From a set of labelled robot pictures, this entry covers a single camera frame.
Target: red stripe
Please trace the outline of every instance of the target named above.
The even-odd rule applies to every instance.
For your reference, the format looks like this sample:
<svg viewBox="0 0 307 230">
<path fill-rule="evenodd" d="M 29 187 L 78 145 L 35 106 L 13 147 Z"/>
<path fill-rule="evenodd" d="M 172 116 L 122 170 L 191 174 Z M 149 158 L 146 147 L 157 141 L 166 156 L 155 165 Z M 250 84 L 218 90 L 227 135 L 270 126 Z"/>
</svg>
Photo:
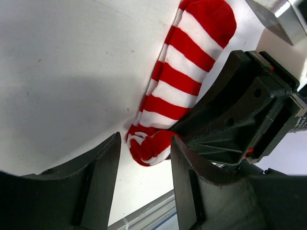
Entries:
<svg viewBox="0 0 307 230">
<path fill-rule="evenodd" d="M 177 134 L 171 131 L 161 130 L 154 137 L 147 137 L 141 144 L 141 148 L 146 152 L 142 156 L 142 159 L 147 161 L 152 157 L 157 157 L 171 144 L 172 136 L 174 135 Z"/>
<path fill-rule="evenodd" d="M 142 132 L 142 133 L 146 133 L 149 136 L 152 136 L 153 134 L 155 134 L 158 131 L 159 131 L 159 129 L 157 129 L 157 128 L 144 127 L 144 126 L 139 124 L 138 127 L 133 131 L 132 135 L 134 135 L 134 133 L 136 133 L 136 132 Z"/>
<path fill-rule="evenodd" d="M 171 40 L 175 30 L 176 30 L 176 27 L 172 25 L 171 28 L 168 31 L 166 38 L 165 38 L 165 41 L 164 41 L 165 44 L 167 44 L 167 45 L 169 44 L 169 41 Z"/>
<path fill-rule="evenodd" d="M 201 0 L 191 3 L 186 11 L 222 48 L 225 48 L 236 31 L 234 13 L 225 0 Z"/>
<path fill-rule="evenodd" d="M 164 64 L 160 80 L 175 87 L 176 89 L 194 96 L 198 96 L 201 89 L 201 83 L 173 69 L 168 63 Z"/>
<path fill-rule="evenodd" d="M 206 54 L 193 40 L 181 29 L 177 28 L 170 41 L 170 44 L 178 51 L 184 54 L 187 59 L 192 61 L 199 68 L 209 72 L 213 65 L 214 59 Z"/>
<path fill-rule="evenodd" d="M 189 111 L 187 108 L 170 104 L 161 98 L 154 97 L 152 95 L 149 96 L 144 109 L 148 112 L 156 112 L 174 120 L 179 120 Z"/>
<path fill-rule="evenodd" d="M 182 9 L 183 11 L 188 7 L 188 5 L 196 0 L 184 0 L 182 3 L 179 5 L 179 8 Z"/>
<path fill-rule="evenodd" d="M 154 66 L 153 73 L 152 73 L 152 79 L 155 81 L 159 81 L 162 70 L 163 70 L 163 62 L 157 61 L 157 63 Z"/>
<path fill-rule="evenodd" d="M 142 161 L 141 155 L 144 154 L 144 150 L 141 148 L 141 146 L 136 142 L 136 140 L 131 140 L 131 148 L 130 153 L 132 158 L 140 165 L 142 166 L 150 166 L 149 164 L 146 164 Z"/>
<path fill-rule="evenodd" d="M 148 96 L 145 95 L 144 98 L 143 98 L 143 101 L 141 103 L 141 106 L 140 106 L 140 112 L 143 112 L 144 106 L 146 105 L 146 102 L 147 102 L 147 99 L 148 99 Z"/>
<path fill-rule="evenodd" d="M 134 130 L 136 129 L 136 126 L 134 126 L 133 124 L 131 125 L 131 127 L 129 128 L 127 135 L 126 135 L 126 141 L 128 140 L 128 135 L 132 134 L 134 132 Z"/>
</svg>

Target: white table surface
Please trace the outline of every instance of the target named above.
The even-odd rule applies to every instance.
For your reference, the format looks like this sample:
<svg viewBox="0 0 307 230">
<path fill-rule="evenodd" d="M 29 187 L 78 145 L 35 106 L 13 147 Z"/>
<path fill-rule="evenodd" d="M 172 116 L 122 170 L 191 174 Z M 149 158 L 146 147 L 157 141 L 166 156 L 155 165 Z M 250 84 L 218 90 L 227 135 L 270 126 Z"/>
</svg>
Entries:
<svg viewBox="0 0 307 230">
<path fill-rule="evenodd" d="M 228 2 L 237 31 L 201 95 L 229 52 L 255 49 L 263 29 L 244 0 Z M 0 3 L 0 170 L 40 173 L 116 131 L 124 137 L 179 0 Z M 139 166 L 123 141 L 109 224 L 171 189 L 170 161 Z"/>
</svg>

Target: black plastic bracket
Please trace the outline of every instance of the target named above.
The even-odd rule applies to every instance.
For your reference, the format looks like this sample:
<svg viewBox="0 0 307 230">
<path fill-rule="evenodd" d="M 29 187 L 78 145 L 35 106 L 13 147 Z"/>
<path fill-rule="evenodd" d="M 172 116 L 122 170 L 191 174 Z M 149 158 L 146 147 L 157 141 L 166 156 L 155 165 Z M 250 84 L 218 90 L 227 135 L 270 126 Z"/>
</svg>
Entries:
<svg viewBox="0 0 307 230">
<path fill-rule="evenodd" d="M 264 175 L 259 169 L 248 169 L 248 164 L 234 175 L 191 151 L 178 137 L 172 140 L 171 161 L 180 230 L 300 230 L 307 226 L 306 176 L 276 171 Z"/>
<path fill-rule="evenodd" d="M 298 86 L 267 53 L 233 51 L 213 86 L 170 130 L 210 161 L 258 162 L 288 132 L 307 128 Z"/>
<path fill-rule="evenodd" d="M 120 134 L 40 175 L 0 172 L 0 229 L 106 230 Z"/>
</svg>

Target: sock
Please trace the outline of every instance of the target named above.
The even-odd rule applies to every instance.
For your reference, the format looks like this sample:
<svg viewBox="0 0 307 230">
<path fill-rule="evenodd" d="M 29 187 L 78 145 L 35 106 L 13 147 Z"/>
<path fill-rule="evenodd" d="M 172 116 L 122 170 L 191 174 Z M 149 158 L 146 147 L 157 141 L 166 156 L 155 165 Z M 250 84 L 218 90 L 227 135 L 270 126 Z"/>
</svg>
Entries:
<svg viewBox="0 0 307 230">
<path fill-rule="evenodd" d="M 196 103 L 201 83 L 236 30 L 224 0 L 183 0 L 179 6 L 137 119 L 127 133 L 133 159 L 143 166 L 170 153 L 168 131 Z"/>
</svg>

